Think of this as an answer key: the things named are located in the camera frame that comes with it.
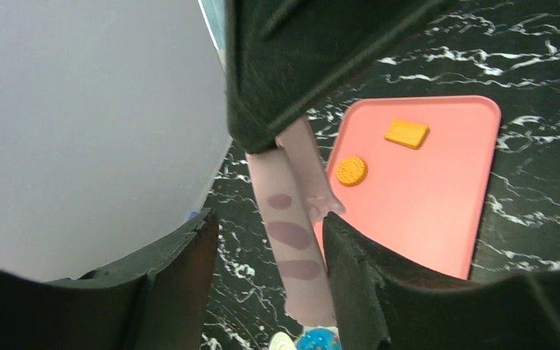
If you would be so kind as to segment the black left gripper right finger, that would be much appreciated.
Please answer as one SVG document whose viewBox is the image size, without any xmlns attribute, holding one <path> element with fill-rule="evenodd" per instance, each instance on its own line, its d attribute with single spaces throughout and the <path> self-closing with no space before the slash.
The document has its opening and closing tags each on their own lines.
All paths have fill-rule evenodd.
<svg viewBox="0 0 560 350">
<path fill-rule="evenodd" d="M 337 214 L 324 219 L 323 242 L 344 349 L 560 349 L 560 272 L 458 279 Z"/>
</svg>

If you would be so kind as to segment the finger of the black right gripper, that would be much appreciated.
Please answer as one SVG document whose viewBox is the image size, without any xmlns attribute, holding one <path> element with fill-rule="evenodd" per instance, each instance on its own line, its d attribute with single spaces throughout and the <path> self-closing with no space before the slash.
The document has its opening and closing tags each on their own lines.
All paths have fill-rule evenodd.
<svg viewBox="0 0 560 350">
<path fill-rule="evenodd" d="M 450 1 L 226 1 L 227 126 L 249 154 L 451 6 Z"/>
</svg>

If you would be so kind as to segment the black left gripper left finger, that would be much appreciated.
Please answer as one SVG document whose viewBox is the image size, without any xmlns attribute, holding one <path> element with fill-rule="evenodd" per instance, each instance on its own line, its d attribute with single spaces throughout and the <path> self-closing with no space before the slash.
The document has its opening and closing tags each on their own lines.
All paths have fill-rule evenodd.
<svg viewBox="0 0 560 350">
<path fill-rule="evenodd" d="M 206 209 L 78 279 L 0 271 L 0 349 L 198 349 L 218 233 Z"/>
</svg>

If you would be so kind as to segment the blue donut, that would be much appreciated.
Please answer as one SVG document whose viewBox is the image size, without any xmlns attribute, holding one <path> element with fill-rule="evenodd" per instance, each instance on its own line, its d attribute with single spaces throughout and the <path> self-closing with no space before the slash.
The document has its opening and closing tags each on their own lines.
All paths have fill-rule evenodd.
<svg viewBox="0 0 560 350">
<path fill-rule="evenodd" d="M 296 343 L 297 350 L 341 350 L 338 335 L 327 328 L 313 328 L 301 336 Z"/>
</svg>

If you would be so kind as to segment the pink serving tray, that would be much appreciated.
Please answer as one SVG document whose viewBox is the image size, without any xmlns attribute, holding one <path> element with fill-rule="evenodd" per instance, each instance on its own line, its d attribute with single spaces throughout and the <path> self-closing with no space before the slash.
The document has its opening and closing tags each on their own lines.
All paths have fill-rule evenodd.
<svg viewBox="0 0 560 350">
<path fill-rule="evenodd" d="M 394 119 L 427 125 L 418 149 L 387 141 Z M 327 166 L 344 220 L 369 239 L 434 271 L 470 271 L 501 111 L 483 96 L 368 98 L 344 113 Z M 348 156 L 368 166 L 360 184 L 335 178 Z"/>
</svg>

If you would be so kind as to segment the white three-tier cake stand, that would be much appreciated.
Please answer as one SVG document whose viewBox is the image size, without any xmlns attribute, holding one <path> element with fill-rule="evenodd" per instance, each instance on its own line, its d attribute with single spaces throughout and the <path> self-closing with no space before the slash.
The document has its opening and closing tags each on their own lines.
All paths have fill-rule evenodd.
<svg viewBox="0 0 560 350">
<path fill-rule="evenodd" d="M 275 333 L 269 340 L 268 350 L 296 350 L 295 342 L 285 332 Z"/>
</svg>

